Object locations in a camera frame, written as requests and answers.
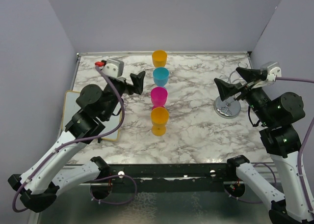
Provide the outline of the blue wine glass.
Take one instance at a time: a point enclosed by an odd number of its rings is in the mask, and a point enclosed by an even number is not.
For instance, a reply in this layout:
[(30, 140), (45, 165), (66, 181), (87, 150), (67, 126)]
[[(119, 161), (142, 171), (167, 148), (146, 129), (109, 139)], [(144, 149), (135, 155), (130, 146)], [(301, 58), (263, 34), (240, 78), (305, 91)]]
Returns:
[(165, 67), (158, 67), (153, 71), (153, 81), (155, 85), (164, 87), (169, 79), (169, 71)]

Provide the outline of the pink wine glass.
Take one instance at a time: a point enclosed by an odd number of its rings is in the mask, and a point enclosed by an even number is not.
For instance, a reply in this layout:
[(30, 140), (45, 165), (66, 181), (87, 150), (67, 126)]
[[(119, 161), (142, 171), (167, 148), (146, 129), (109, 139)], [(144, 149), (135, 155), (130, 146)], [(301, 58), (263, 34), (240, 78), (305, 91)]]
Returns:
[(168, 97), (168, 91), (164, 87), (157, 86), (152, 89), (150, 96), (153, 104), (152, 110), (158, 107), (164, 108)]

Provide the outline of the yellow wine glass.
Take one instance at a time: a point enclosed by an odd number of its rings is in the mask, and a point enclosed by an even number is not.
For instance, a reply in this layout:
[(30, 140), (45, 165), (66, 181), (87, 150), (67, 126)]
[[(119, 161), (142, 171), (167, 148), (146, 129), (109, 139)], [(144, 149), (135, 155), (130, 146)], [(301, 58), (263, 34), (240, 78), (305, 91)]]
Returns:
[(163, 136), (166, 133), (166, 124), (168, 120), (169, 112), (166, 108), (154, 108), (151, 111), (152, 133), (155, 136)]
[(156, 50), (152, 53), (152, 62), (155, 68), (165, 67), (167, 63), (167, 53), (164, 50)]

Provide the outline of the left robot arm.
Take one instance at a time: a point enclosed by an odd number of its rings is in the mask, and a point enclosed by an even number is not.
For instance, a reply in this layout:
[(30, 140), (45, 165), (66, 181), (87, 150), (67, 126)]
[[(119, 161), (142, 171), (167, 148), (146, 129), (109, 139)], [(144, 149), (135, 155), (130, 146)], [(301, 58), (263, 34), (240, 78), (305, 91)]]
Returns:
[(81, 183), (110, 179), (110, 166), (100, 156), (68, 173), (61, 172), (68, 161), (93, 140), (110, 135), (121, 127), (123, 120), (111, 131), (103, 133), (103, 123), (110, 120), (117, 105), (120, 105), (121, 117), (125, 117), (123, 94), (140, 95), (143, 92), (145, 71), (131, 74), (131, 84), (123, 77), (100, 74), (107, 82), (105, 88), (101, 89), (96, 84), (86, 85), (76, 99), (80, 109), (66, 124), (54, 145), (29, 170), (8, 178), (9, 185), (16, 191), (12, 202), (15, 212), (20, 212), (16, 207), (17, 199), (24, 205), (24, 211), (29, 209), (39, 213), (51, 206), (63, 192)]

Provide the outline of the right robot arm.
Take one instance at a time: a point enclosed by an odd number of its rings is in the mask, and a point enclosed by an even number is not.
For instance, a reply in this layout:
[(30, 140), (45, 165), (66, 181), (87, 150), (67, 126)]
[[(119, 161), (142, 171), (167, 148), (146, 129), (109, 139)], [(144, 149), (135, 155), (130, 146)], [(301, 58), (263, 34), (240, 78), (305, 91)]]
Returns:
[(234, 97), (246, 101), (264, 129), (261, 141), (280, 177), (282, 191), (263, 178), (242, 155), (227, 161), (225, 174), (230, 180), (240, 179), (266, 206), (274, 224), (311, 224), (314, 221), (314, 197), (303, 166), (302, 152), (306, 140), (300, 140), (293, 123), (305, 117), (302, 98), (286, 92), (271, 100), (263, 87), (283, 80), (277, 63), (257, 69), (238, 67), (245, 84), (230, 84), (214, 79), (221, 100)]

